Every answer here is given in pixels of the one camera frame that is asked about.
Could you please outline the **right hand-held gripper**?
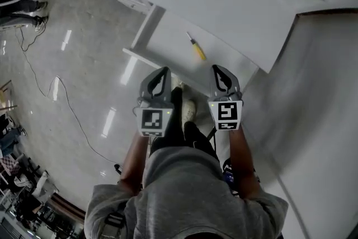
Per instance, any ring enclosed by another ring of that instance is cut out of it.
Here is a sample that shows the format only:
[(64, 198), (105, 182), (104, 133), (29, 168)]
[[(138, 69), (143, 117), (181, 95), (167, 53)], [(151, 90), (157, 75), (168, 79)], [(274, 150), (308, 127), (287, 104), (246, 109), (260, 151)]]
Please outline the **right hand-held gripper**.
[(238, 130), (243, 100), (237, 77), (220, 65), (210, 68), (208, 105), (216, 130)]

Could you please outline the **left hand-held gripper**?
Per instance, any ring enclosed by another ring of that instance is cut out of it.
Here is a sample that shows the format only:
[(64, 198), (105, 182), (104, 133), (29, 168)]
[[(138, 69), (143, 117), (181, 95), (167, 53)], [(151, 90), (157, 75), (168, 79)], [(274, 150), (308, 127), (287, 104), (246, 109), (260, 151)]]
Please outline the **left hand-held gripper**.
[(164, 137), (174, 105), (171, 103), (171, 71), (156, 69), (143, 79), (138, 106), (134, 108), (138, 132), (143, 137)]

